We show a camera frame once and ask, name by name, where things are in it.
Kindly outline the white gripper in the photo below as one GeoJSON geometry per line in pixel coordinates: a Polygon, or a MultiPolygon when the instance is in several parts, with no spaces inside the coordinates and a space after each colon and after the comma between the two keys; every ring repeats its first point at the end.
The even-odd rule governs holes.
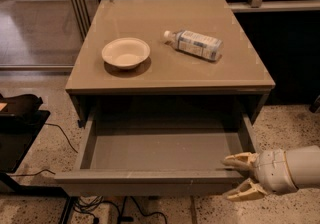
{"type": "Polygon", "coordinates": [[[258,200],[268,192],[289,194],[298,191],[287,164],[285,151],[282,149],[266,150],[260,153],[242,152],[226,156],[222,163],[237,170],[252,171],[259,183],[251,178],[243,181],[236,188],[227,191],[223,197],[232,202],[258,200]]]}

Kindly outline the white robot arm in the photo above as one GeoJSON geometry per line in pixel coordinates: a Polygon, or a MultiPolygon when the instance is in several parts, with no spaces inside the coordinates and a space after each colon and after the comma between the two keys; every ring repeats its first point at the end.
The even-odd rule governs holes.
{"type": "Polygon", "coordinates": [[[320,186],[320,148],[265,150],[227,156],[222,163],[251,176],[223,196],[232,202],[262,199],[267,195],[296,193],[320,186]]]}

